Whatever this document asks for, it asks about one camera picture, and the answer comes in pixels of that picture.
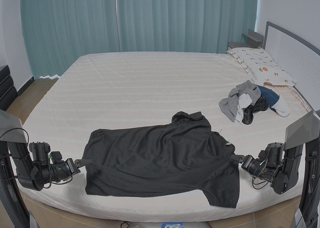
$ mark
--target curtain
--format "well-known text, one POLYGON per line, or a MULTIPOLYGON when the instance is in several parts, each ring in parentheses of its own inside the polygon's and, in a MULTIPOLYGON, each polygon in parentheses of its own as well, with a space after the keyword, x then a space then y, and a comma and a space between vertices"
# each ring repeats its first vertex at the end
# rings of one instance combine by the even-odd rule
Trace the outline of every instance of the curtain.
POLYGON ((118 52, 115 0, 21 0, 34 78, 62 75, 80 56, 118 52))
POLYGON ((121 51, 225 53, 254 30, 258 0, 117 0, 121 51))

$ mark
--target fitted sheet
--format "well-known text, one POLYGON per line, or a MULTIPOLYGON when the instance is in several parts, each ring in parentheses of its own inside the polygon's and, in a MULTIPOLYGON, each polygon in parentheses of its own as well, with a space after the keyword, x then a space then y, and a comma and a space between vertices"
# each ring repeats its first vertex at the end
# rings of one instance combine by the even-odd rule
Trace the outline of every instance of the fitted sheet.
MULTIPOLYGON (((283 142, 285 128, 310 109, 291 87, 272 87, 291 113, 272 110, 254 114, 250 125, 231 122, 218 108, 237 84, 250 77, 230 54, 127 52, 80 57, 54 84, 24 124, 31 141, 45 141, 63 159, 82 157, 93 130, 167 124, 178 111, 201 111, 212 131, 220 131, 236 154, 258 156, 271 142, 283 142)), ((151 197, 87 195, 86 170, 67 185, 33 191, 31 198, 56 208, 94 218, 135 222, 210 221, 257 211, 301 194, 304 152, 297 185, 283 195, 269 186, 255 190, 240 168, 236 209, 210 206, 200 190, 151 197)))

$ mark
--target gray cloth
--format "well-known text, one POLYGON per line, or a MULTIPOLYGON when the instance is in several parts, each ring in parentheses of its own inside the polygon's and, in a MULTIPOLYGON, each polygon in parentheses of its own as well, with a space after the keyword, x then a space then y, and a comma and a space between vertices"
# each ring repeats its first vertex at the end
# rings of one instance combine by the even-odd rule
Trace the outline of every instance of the gray cloth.
POLYGON ((237 85, 233 88, 227 98, 223 98, 219 102, 220 110, 232 121, 234 122, 238 113, 239 97, 241 94, 248 94, 252 99, 252 104, 254 105, 258 98, 261 97, 261 91, 254 83, 247 80, 244 83, 237 85))

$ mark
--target wall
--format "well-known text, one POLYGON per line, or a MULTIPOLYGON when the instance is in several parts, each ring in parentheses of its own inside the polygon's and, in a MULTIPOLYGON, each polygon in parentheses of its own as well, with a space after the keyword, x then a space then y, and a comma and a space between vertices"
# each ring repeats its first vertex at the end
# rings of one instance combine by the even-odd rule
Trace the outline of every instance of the wall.
POLYGON ((258 0, 256 31, 270 21, 320 48, 320 0, 258 0))
POLYGON ((20 0, 0 0, 0 4, 0 65, 9 66, 19 90, 32 77, 22 36, 20 0))

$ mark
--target bed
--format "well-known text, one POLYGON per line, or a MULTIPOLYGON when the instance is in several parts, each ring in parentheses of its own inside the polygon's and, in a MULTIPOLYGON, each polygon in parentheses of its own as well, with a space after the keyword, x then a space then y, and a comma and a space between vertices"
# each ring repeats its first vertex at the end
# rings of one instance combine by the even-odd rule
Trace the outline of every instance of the bed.
MULTIPOLYGON (((235 145, 236 154, 257 156, 268 143, 283 142, 289 124, 311 108, 320 109, 319 93, 306 87, 320 86, 320 51, 299 40, 267 24, 263 47, 298 81, 296 88, 273 87, 291 109, 286 118, 268 109, 254 114, 251 125, 238 125, 217 108, 235 85, 250 79, 230 54, 123 52, 80 57, 34 108, 24 129, 31 141, 48 142, 51 151, 61 151, 63 159, 78 159, 93 130, 167 124, 178 111, 201 111, 212 131, 220 131, 235 145), (308 72, 302 75, 301 69, 308 72)), ((64 186, 52 185, 40 192, 20 189, 50 206, 94 218, 194 222, 239 216, 298 196, 303 174, 304 155, 297 185, 278 195, 269 186, 253 189, 251 177, 240 169, 236 209, 210 206, 200 190, 152 198, 87 195, 84 168, 64 186)))

